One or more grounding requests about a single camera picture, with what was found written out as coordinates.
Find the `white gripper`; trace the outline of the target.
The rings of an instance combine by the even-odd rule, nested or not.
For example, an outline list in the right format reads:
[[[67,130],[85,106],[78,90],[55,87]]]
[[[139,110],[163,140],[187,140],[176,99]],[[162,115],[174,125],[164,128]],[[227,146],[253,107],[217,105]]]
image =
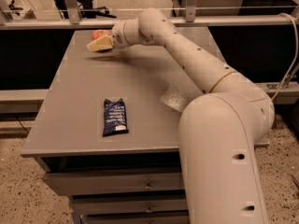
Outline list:
[[[125,41],[123,36],[123,22],[115,24],[111,30],[111,33],[113,40],[109,35],[98,37],[87,45],[87,49],[92,52],[108,50],[112,49],[114,47],[114,44],[119,48],[124,47]]]

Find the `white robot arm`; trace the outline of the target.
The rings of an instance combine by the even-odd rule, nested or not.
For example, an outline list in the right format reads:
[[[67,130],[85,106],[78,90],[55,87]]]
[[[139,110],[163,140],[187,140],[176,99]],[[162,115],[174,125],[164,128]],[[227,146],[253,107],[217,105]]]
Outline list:
[[[202,91],[184,108],[179,155],[191,224],[269,224],[254,155],[275,109],[267,93],[227,63],[180,34],[156,8],[97,30],[98,51],[159,45]]]

